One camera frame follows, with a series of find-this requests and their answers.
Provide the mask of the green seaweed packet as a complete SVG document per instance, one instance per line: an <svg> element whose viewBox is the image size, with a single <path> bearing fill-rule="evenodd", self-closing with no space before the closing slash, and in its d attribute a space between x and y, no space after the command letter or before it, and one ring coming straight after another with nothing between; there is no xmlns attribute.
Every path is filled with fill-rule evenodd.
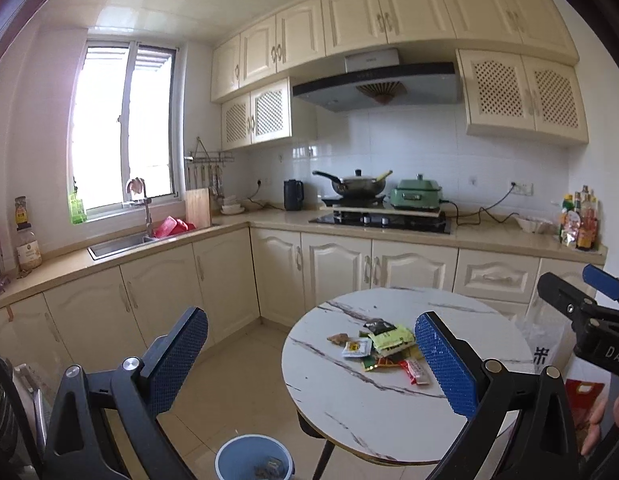
<svg viewBox="0 0 619 480"><path fill-rule="evenodd" d="M416 337L413 332L403 325L398 325L393 330L388 330L379 335L371 335L370 339L375 352L383 358L393 356L393 354L402 352L416 344Z"/></svg>

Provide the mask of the black gas stove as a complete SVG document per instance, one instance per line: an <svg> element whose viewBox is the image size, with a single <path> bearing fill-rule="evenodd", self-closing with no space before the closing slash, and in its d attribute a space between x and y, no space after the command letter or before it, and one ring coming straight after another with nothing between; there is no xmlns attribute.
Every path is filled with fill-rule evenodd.
<svg viewBox="0 0 619 480"><path fill-rule="evenodd" d="M378 214L378 212L334 211L311 219L311 223L331 226L359 226L383 230L401 230L424 233L451 233L451 222L444 212L437 217L410 216L409 214Z"/></svg>

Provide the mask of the red checkered snack packet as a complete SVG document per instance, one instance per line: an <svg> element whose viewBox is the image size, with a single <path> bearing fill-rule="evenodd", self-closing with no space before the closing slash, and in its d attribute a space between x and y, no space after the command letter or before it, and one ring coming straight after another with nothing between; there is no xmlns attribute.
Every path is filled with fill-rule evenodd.
<svg viewBox="0 0 619 480"><path fill-rule="evenodd" d="M428 372L415 359L405 359L399 362L399 366L407 374L409 381L416 386L428 386L431 379Z"/></svg>

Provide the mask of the black snack wrapper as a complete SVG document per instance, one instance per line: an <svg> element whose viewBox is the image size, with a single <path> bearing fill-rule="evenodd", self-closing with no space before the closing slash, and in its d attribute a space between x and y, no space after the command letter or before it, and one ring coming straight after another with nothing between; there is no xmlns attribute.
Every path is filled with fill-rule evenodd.
<svg viewBox="0 0 619 480"><path fill-rule="evenodd" d="M378 336L391 330L395 330L396 326L390 322L384 321L382 318L374 318L364 324L366 330L372 335Z"/></svg>

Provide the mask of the blue plastic trash bucket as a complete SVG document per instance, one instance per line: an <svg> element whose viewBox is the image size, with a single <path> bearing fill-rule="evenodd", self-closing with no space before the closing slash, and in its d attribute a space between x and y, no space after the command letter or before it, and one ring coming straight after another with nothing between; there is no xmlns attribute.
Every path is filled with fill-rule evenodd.
<svg viewBox="0 0 619 480"><path fill-rule="evenodd" d="M292 455L278 440L262 434L243 434L227 441L216 453L218 479L291 479L296 472Z"/></svg>

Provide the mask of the red box on floor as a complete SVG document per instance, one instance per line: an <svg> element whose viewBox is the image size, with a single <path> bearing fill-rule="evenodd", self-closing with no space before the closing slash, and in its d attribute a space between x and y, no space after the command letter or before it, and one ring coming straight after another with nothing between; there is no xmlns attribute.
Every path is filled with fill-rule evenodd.
<svg viewBox="0 0 619 480"><path fill-rule="evenodd" d="M605 384L603 382L585 382L585 380L567 379L565 391L569 400L576 437L579 442L585 439L589 428L589 418L597 404Z"/></svg>

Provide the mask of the stainless steel sink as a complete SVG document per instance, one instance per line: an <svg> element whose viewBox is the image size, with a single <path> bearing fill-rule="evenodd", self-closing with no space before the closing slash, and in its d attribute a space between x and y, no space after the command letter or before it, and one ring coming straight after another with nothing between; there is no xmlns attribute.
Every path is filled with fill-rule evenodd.
<svg viewBox="0 0 619 480"><path fill-rule="evenodd" d="M87 248L90 257L93 260L100 260L111 256L123 254L129 250L147 246L156 242L155 237L150 237L147 234L136 233L127 235L114 240L108 240L108 242L98 243Z"/></svg>

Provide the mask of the kitchen window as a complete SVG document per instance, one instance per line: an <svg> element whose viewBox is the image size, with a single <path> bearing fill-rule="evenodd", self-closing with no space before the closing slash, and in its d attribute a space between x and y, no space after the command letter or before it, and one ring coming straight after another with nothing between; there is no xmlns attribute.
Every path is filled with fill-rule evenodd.
<svg viewBox="0 0 619 480"><path fill-rule="evenodd" d="M172 200L178 51L141 41L93 41L74 87L70 197L88 219Z"/></svg>

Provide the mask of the hanging utensil rail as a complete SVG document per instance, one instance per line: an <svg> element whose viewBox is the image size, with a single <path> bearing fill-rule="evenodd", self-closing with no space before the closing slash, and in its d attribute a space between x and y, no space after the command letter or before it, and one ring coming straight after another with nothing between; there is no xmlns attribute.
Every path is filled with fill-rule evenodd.
<svg viewBox="0 0 619 480"><path fill-rule="evenodd" d="M234 161L232 152L209 151L198 136L195 148L184 156L186 190L207 188L213 197L224 197L224 169Z"/></svg>

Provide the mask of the black range hood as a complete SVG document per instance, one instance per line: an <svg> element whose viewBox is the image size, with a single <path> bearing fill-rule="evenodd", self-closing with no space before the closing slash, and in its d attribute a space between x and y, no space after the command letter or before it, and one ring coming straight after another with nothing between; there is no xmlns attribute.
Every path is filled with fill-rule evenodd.
<svg viewBox="0 0 619 480"><path fill-rule="evenodd" d="M334 113L461 100L452 47L372 49L334 54L290 70L292 95Z"/></svg>

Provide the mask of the condiment bottles group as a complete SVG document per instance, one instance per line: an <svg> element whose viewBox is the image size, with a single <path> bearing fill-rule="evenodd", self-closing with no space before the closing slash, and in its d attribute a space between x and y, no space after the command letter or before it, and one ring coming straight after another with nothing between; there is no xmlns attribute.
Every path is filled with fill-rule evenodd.
<svg viewBox="0 0 619 480"><path fill-rule="evenodd" d="M593 189L583 184L579 191L565 194L559 215L559 241L562 245L591 252L598 248L599 212Z"/></svg>

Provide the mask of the stacked white dishes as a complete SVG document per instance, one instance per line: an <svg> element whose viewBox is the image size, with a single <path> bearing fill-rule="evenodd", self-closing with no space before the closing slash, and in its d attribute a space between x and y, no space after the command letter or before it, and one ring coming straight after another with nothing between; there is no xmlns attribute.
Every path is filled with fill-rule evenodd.
<svg viewBox="0 0 619 480"><path fill-rule="evenodd" d="M244 206L241 205L240 200L235 195L226 196L222 199L221 213L224 216L234 216L243 212Z"/></svg>

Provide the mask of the ginger piece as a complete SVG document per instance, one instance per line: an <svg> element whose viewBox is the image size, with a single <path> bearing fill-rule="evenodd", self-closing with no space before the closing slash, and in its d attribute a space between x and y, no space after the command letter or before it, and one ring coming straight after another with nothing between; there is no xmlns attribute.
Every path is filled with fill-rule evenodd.
<svg viewBox="0 0 619 480"><path fill-rule="evenodd" d="M327 338L331 344L338 344L338 346L343 347L349 341L349 335L347 333L334 334Z"/></svg>

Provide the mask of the black wok with lid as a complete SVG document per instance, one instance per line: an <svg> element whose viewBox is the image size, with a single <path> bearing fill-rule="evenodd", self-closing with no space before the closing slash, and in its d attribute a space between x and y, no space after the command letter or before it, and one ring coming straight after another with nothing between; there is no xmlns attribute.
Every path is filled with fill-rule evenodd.
<svg viewBox="0 0 619 480"><path fill-rule="evenodd" d="M345 178L319 170L314 170L311 174L328 179L334 192L344 198L374 198L383 192L387 178L393 174L393 171L383 172L378 177L363 176L359 169L355 170L355 176Z"/></svg>

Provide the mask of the wooden cutting board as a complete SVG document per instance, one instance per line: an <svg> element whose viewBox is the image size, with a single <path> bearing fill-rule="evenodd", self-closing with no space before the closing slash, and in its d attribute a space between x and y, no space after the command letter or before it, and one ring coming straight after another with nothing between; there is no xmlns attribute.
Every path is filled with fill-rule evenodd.
<svg viewBox="0 0 619 480"><path fill-rule="evenodd" d="M212 226L211 193L208 188L188 190L184 196L186 222L197 229L207 229Z"/></svg>

